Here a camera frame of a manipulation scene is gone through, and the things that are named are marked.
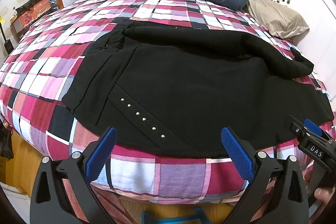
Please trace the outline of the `person's right hand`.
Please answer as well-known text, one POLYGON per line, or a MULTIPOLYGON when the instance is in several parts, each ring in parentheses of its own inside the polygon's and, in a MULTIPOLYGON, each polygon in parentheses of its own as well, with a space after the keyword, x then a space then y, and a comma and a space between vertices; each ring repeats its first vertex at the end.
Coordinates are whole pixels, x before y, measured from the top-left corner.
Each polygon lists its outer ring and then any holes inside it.
POLYGON ((335 188, 317 188, 314 192, 314 196, 316 200, 323 204, 323 206, 326 206, 331 200, 334 192, 335 188))

